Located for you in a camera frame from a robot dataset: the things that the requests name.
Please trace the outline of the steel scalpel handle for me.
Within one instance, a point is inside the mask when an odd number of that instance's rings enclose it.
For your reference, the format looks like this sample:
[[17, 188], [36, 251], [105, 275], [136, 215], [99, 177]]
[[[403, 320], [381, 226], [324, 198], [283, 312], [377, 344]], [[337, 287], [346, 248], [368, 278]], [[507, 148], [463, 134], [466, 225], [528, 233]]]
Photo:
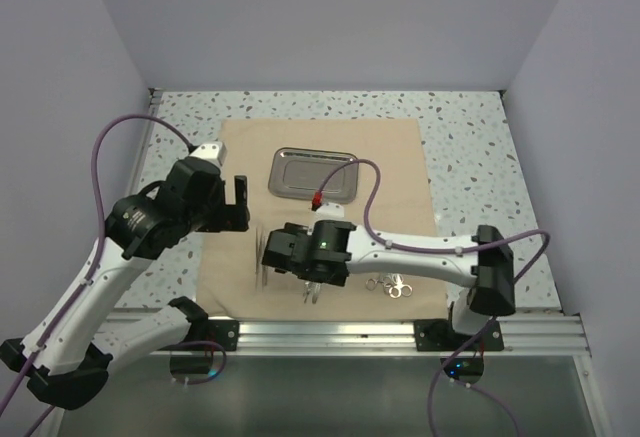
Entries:
[[305, 281], [303, 290], [303, 303], [306, 303], [311, 293], [311, 282]]
[[316, 282], [311, 283], [311, 299], [313, 304], [317, 303], [321, 290], [322, 290], [321, 283], [316, 283]]

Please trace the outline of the steel forceps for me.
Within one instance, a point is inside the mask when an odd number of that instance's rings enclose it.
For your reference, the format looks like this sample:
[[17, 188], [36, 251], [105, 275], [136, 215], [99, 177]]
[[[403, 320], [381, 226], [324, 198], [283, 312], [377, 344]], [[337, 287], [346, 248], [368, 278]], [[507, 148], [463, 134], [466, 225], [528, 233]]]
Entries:
[[255, 228], [255, 286], [257, 290], [261, 290], [262, 283], [262, 236], [263, 229], [261, 225], [257, 225]]

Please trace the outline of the steel surgical scissors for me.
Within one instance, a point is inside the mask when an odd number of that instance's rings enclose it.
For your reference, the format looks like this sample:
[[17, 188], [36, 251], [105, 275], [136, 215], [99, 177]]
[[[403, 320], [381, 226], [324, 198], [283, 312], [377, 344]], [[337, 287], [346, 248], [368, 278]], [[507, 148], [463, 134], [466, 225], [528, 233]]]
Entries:
[[399, 274], [388, 274], [382, 279], [385, 292], [392, 298], [398, 298], [402, 295], [404, 282]]

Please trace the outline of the beige cloth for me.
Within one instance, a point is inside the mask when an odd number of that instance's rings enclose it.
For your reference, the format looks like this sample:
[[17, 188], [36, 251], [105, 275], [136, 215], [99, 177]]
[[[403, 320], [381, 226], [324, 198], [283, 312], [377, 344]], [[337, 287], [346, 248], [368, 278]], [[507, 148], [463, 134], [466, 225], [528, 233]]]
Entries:
[[345, 218], [375, 229], [437, 232], [418, 124], [413, 120], [233, 120], [220, 133], [227, 180], [248, 181], [250, 227], [203, 238], [196, 301], [212, 316], [240, 321], [392, 321], [442, 318], [443, 282], [412, 277], [411, 295], [368, 289], [363, 275], [307, 294], [302, 280], [261, 263], [268, 234], [314, 220], [316, 191], [342, 204]]

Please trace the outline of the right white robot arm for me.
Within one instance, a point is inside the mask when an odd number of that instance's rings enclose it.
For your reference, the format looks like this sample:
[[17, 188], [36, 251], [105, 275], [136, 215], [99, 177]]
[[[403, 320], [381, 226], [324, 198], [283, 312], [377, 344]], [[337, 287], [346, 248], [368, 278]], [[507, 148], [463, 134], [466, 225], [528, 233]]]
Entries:
[[451, 238], [368, 230], [345, 219], [333, 202], [314, 207], [305, 226], [287, 222], [269, 232], [261, 265], [290, 273], [306, 283], [305, 297], [316, 299], [323, 286], [344, 287], [364, 274], [431, 278], [462, 289], [445, 326], [451, 346], [468, 349], [491, 317], [516, 311], [514, 257], [500, 232], [481, 225], [472, 235]]

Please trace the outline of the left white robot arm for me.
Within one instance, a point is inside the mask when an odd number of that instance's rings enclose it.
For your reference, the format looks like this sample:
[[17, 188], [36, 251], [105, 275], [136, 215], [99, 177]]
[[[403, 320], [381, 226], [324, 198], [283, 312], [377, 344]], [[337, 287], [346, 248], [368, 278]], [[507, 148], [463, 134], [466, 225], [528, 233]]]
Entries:
[[209, 316], [188, 297], [174, 298], [119, 330], [98, 330], [165, 250], [191, 233], [248, 230], [247, 179], [235, 176], [235, 201], [227, 203], [221, 175], [225, 157], [220, 141], [197, 146], [165, 179], [118, 200], [85, 266], [54, 308], [29, 334], [2, 343], [2, 362], [27, 378], [37, 400], [75, 410], [117, 370], [149, 353], [204, 346]]

